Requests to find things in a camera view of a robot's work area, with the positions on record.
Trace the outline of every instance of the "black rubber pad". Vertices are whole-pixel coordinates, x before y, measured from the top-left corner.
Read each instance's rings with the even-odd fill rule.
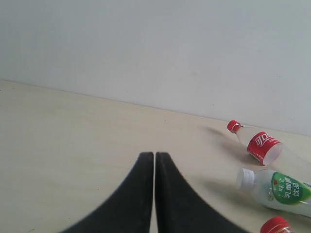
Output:
[[[245,233],[188,185],[168,153],[155,158],[155,208],[159,233]]]
[[[154,155],[141,153],[119,188],[63,233],[147,233],[153,201]]]

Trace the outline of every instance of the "white bottle cap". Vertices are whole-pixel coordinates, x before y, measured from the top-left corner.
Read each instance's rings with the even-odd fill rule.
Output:
[[[237,176],[237,188],[241,191],[249,191],[255,184],[255,173],[248,169],[241,169]]]

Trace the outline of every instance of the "red label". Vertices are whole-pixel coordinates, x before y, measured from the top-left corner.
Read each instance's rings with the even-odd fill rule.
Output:
[[[277,143],[280,142],[270,137],[266,132],[260,132],[249,142],[247,151],[263,165],[263,158],[266,156],[266,153]]]

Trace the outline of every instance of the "bottle cap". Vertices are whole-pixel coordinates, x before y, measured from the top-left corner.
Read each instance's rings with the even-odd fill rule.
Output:
[[[248,169],[241,169],[237,176],[237,188],[241,191],[249,191],[255,184],[255,173]]]
[[[277,233],[279,230],[289,227],[289,223],[282,217],[274,217],[268,220],[260,230],[260,233]]]
[[[227,125],[228,130],[232,133],[236,133],[241,127],[242,127],[241,124],[236,120],[230,121]]]

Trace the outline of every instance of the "red bottle cap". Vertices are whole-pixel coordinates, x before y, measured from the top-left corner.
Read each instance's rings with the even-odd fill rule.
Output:
[[[289,223],[284,218],[274,217],[261,227],[260,233],[277,233],[279,230],[289,226]]]
[[[232,120],[227,125],[227,128],[230,132],[236,133],[239,130],[239,128],[241,128],[241,124],[237,122],[236,120]]]

